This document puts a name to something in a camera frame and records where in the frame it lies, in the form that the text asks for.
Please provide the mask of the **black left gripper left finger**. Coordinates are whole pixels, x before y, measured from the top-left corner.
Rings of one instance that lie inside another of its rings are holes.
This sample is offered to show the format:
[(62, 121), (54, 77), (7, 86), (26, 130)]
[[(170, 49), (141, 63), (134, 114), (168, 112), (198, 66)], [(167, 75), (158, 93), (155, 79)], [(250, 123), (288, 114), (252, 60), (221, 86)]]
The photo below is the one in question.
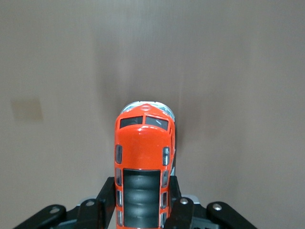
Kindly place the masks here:
[(106, 229), (115, 210), (114, 178), (107, 178), (97, 197), (88, 198), (67, 211), (65, 206), (49, 205), (21, 224), (17, 229)]

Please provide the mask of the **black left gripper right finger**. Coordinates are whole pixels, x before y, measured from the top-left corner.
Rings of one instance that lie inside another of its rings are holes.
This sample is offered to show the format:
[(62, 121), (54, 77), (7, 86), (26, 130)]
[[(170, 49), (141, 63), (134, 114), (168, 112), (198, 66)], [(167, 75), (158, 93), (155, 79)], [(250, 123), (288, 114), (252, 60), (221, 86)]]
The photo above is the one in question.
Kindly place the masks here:
[(211, 202), (207, 207), (180, 192), (176, 176), (169, 183), (171, 213), (165, 229), (255, 229), (256, 227), (227, 203)]

